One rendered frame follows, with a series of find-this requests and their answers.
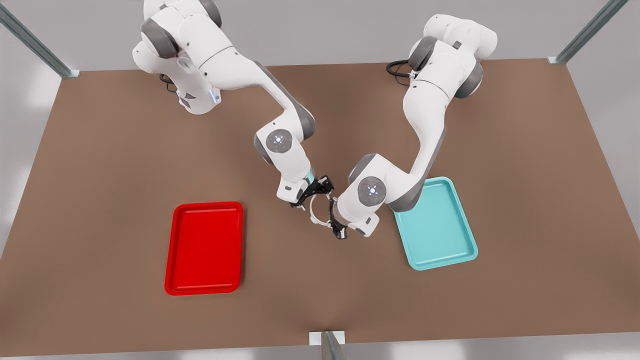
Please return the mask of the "white drainage pipe clamp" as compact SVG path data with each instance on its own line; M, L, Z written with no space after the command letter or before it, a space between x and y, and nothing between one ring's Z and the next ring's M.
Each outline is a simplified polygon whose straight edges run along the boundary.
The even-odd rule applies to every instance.
M310 203L308 205L308 210L310 212L310 219L314 224L318 224L320 226L324 226L327 228L331 228L331 223L330 223L330 219L328 219L327 221L321 221L320 219L318 219L318 217L314 214L314 210L313 210L313 203L314 200L316 198L317 194L313 194L313 196L311 196L310 198Z

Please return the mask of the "red tray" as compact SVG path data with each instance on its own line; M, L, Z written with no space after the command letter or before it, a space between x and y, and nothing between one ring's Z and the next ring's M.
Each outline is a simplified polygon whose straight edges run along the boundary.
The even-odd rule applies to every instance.
M170 296L236 291L242 280L242 205L179 205L173 213L167 252L164 289Z

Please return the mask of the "silver frame post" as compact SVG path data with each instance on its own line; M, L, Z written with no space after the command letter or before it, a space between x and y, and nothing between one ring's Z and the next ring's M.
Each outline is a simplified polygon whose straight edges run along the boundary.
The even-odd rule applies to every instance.
M41 61L62 79L73 79L80 76L81 71L70 69L64 62L44 45L23 23L0 3L0 24L14 35L26 48L32 51Z
M345 331L321 331L308 333L309 346L320 346L322 360L348 360L343 350Z
M547 57L552 65L565 65L617 14L629 0L608 0L576 36L558 53Z

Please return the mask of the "teal tray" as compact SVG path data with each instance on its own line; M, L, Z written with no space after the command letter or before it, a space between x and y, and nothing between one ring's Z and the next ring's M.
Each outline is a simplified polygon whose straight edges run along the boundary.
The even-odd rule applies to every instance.
M418 203L394 212L409 266L416 271L475 260L478 247L455 185L448 177L428 178Z

